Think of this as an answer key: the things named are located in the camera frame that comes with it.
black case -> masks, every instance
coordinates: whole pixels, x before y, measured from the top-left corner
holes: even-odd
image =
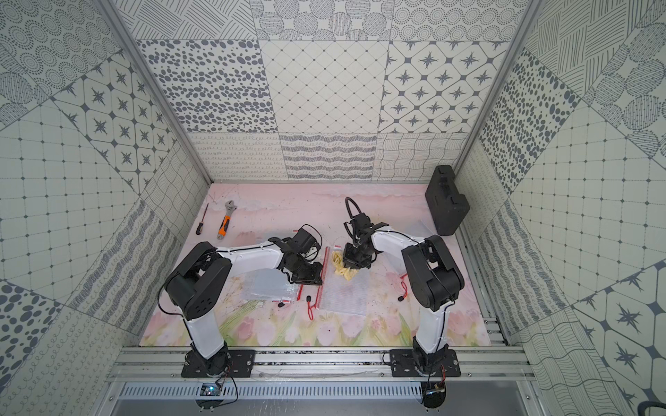
[[[430,215],[435,222],[437,234],[451,236],[470,211],[470,204],[458,192],[454,179],[456,174],[451,166],[439,165],[430,178],[426,190],[426,201]]]

adjustable wrench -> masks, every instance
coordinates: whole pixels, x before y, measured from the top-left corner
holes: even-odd
[[[220,226],[220,230],[217,232],[217,239],[221,240],[224,238],[226,235],[226,230],[229,228],[229,221],[231,220],[231,214],[238,208],[237,206],[234,205],[234,201],[227,201],[226,204],[226,215],[224,216],[224,221],[222,221],[222,225]]]

yellow glove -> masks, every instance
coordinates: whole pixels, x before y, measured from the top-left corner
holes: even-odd
[[[351,280],[358,273],[358,270],[344,267],[342,254],[338,251],[333,252],[333,266],[335,266],[335,274],[347,280]]]

patterned tile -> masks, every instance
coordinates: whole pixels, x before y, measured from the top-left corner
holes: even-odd
[[[190,139],[213,180],[287,179],[277,133],[191,133]]]
[[[6,0],[2,14],[2,45],[47,95],[121,48],[91,0]]]
[[[40,337],[49,330],[62,305],[0,280],[3,333],[0,339],[0,397],[16,372],[25,365]]]
[[[508,193],[579,101],[542,62],[523,50],[479,137]]]
[[[435,167],[455,166],[466,134],[378,134],[373,180],[429,181]]]
[[[553,415],[632,415],[609,369],[567,308],[513,337],[522,345]]]
[[[139,199],[67,305],[140,335],[179,252],[178,239]]]
[[[138,196],[51,101],[0,136],[0,277],[63,302]]]
[[[375,134],[280,134],[291,180],[370,180]]]
[[[47,99],[42,88],[0,45],[0,129]]]
[[[396,0],[392,38],[510,41],[527,0]]]
[[[582,95],[650,4],[652,0],[547,0],[525,48]]]
[[[389,42],[380,132],[469,133],[508,42]]]
[[[208,186],[180,143],[174,141],[170,154],[157,169],[155,179],[146,185],[141,198],[182,244],[199,213]]]
[[[62,308],[27,365],[0,392],[0,413],[88,415],[121,348],[139,341],[129,332]]]
[[[470,238],[476,242],[508,197],[481,143],[472,144],[456,177],[456,187],[470,203],[464,223]]]
[[[618,48],[584,99],[666,169],[666,7],[656,2]]]
[[[510,200],[476,242],[488,290],[509,335],[569,303],[525,230]]]
[[[122,52],[52,99],[136,193],[143,191],[175,140]]]
[[[251,0],[259,39],[387,41],[394,0]]]
[[[627,404],[664,401],[666,262],[634,273],[573,305]]]
[[[385,43],[260,44],[280,133],[377,132]]]
[[[276,131],[257,42],[141,41],[139,47],[187,131]]]
[[[581,103],[511,194],[576,300],[666,257],[666,172]]]
[[[135,39],[256,39],[249,0],[115,0]]]

metal vent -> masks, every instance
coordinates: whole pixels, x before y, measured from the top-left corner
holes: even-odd
[[[419,399],[417,381],[236,381],[238,399]],[[201,396],[211,383],[127,383],[121,399],[234,399],[233,384],[225,383],[219,396]]]

